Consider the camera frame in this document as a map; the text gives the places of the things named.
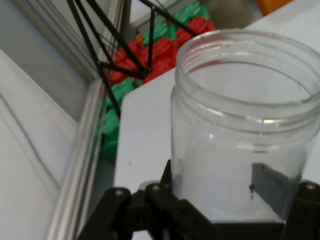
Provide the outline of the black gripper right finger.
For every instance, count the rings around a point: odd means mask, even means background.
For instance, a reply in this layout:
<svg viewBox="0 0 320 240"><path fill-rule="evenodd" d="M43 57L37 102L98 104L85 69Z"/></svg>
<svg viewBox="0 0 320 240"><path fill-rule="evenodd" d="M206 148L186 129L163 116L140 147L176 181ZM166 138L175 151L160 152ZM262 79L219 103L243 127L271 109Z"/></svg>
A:
<svg viewBox="0 0 320 240"><path fill-rule="evenodd" d="M250 190L283 221L254 223L256 240L318 240L320 186L301 177L288 177L264 163L253 163Z"/></svg>

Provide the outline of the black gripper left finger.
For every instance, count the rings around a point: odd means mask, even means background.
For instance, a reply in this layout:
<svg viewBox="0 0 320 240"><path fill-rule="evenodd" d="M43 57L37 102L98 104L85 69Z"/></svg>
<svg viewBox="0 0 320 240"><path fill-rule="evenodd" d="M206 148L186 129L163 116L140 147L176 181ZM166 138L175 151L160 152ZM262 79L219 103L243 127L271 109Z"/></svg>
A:
<svg viewBox="0 0 320 240"><path fill-rule="evenodd" d="M147 231L153 240L220 240L221 231L189 201L171 192L171 162L160 182L131 193L127 188L106 190L85 223L79 240L131 240Z"/></svg>

